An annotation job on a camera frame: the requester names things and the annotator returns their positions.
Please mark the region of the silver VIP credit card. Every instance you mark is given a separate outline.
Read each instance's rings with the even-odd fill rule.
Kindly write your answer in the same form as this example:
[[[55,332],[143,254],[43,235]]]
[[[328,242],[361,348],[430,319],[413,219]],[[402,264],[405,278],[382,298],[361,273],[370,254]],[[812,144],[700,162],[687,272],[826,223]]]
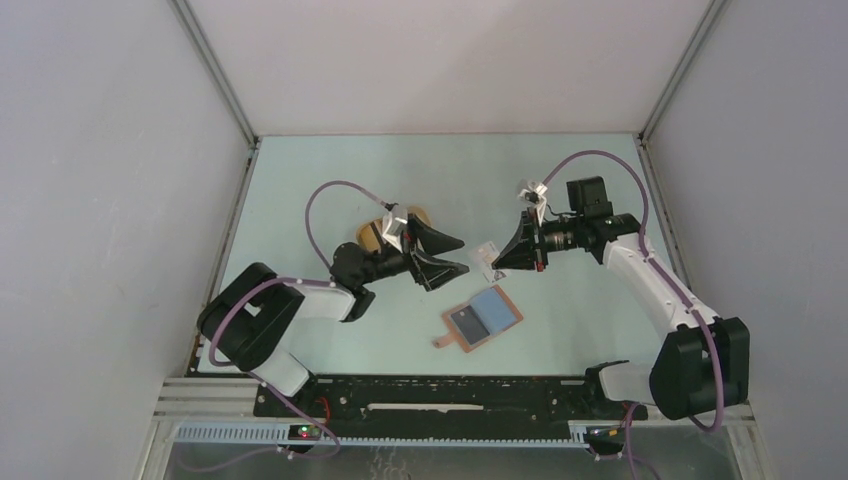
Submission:
[[[505,279],[508,273],[505,270],[496,269],[494,261],[499,257],[500,250],[492,241],[473,247],[469,251],[469,258],[482,273],[485,280],[494,284]]]

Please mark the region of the beige oval card tray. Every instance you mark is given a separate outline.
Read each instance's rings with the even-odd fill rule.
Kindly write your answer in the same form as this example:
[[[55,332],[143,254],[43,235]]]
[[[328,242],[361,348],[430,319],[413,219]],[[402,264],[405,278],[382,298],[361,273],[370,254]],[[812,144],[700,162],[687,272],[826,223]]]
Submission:
[[[427,211],[418,205],[400,205],[389,208],[390,213],[406,213],[408,216],[415,215],[417,219],[428,227],[432,227],[432,221]],[[355,233],[355,243],[368,253],[381,253],[388,247],[403,253],[409,240],[402,240],[398,235],[391,240],[383,237],[383,220],[386,214],[363,223]]]

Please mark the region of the pink leather card holder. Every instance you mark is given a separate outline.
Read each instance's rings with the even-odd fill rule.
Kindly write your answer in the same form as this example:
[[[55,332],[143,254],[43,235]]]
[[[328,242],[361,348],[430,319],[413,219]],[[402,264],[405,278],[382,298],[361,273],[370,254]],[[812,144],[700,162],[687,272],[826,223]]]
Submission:
[[[441,319],[447,332],[431,344],[438,349],[456,344],[470,353],[521,323],[524,316],[506,292],[495,285],[444,312]]]

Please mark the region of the black credit card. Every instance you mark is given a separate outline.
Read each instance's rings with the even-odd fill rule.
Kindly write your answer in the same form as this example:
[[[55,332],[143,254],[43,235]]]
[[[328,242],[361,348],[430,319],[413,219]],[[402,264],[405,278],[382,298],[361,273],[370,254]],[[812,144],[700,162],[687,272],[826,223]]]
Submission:
[[[449,320],[459,333],[459,336],[469,345],[474,346],[485,340],[490,332],[470,306],[465,306],[449,315]]]

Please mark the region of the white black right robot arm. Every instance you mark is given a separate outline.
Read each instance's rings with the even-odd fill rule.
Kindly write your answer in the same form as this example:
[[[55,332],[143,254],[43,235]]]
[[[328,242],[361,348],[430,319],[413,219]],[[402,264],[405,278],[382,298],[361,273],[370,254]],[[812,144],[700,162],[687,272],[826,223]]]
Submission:
[[[653,405],[671,420],[707,412],[721,420],[725,408],[745,403],[750,375],[745,323],[721,317],[668,269],[642,223],[614,212],[601,177],[566,187],[570,212],[547,220],[547,186],[520,183],[517,197],[527,207],[494,268],[542,272],[551,254],[581,249],[627,287],[662,342],[650,365],[615,361],[589,368],[594,383],[581,392],[585,411],[606,418],[627,401]]]

